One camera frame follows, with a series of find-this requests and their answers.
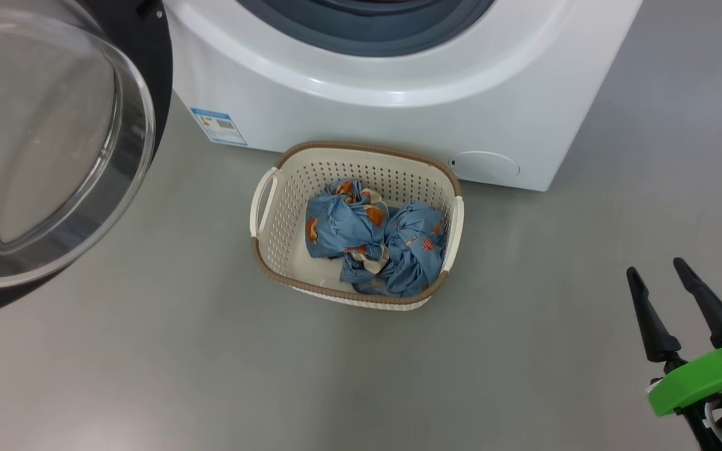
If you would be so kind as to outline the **blue energy label sticker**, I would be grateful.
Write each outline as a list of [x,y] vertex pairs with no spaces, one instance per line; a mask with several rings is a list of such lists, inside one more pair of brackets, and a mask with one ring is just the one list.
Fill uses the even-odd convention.
[[214,143],[247,147],[243,134],[233,119],[226,113],[190,108],[193,117],[206,136]]

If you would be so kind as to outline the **blue cartoon print garment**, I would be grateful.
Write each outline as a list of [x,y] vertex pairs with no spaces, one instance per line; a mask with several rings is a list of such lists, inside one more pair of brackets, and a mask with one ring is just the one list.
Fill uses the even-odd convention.
[[362,294],[407,298],[424,293],[441,273],[444,240],[444,214],[425,202],[409,202],[385,225],[379,249],[386,262],[352,251],[339,280]]
[[339,180],[308,200],[305,243],[310,257],[337,259],[357,254],[365,259],[384,256],[384,231],[389,206],[361,180]]

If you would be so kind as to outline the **white front-load washing machine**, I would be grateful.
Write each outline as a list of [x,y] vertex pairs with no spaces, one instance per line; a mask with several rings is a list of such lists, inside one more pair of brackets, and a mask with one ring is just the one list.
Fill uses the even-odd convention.
[[502,185],[546,191],[644,0],[496,0],[449,42],[393,58],[299,42],[238,0],[164,0],[173,88],[228,114],[247,148],[388,145],[447,163],[496,152]]

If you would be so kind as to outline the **round white filter cover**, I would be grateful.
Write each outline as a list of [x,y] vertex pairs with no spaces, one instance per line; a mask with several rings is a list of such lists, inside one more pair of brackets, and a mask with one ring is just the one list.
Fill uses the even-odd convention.
[[459,152],[447,165],[459,179],[482,184],[502,185],[520,173],[516,162],[496,152]]

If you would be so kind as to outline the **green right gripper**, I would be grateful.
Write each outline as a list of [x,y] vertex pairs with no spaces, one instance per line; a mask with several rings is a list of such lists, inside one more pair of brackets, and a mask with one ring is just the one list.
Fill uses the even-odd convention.
[[[711,345],[722,348],[722,300],[684,259],[675,257],[673,265],[704,316]],[[687,363],[679,356],[679,340],[653,308],[649,289],[637,269],[631,266],[625,276],[646,358],[664,365],[665,376],[647,389],[651,410],[657,417],[684,418],[700,451],[722,451],[722,349]]]

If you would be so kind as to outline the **cream perforated laundry basket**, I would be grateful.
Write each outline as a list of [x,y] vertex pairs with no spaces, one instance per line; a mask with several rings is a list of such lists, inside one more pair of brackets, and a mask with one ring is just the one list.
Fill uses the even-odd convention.
[[[330,182],[358,179],[392,207],[426,202],[443,214],[449,237],[438,280],[424,293],[396,299],[362,294],[339,280],[339,261],[312,259],[306,250],[306,203]],[[396,148],[343,141],[295,145],[264,174],[250,207],[253,255],[267,277],[320,299],[360,308],[412,311],[445,283],[464,229],[458,178],[436,158]]]

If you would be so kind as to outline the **black round glass washer door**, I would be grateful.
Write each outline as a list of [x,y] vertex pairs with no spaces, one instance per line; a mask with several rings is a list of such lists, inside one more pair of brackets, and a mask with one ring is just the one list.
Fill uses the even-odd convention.
[[0,309],[118,222],[164,134],[163,0],[0,0]]

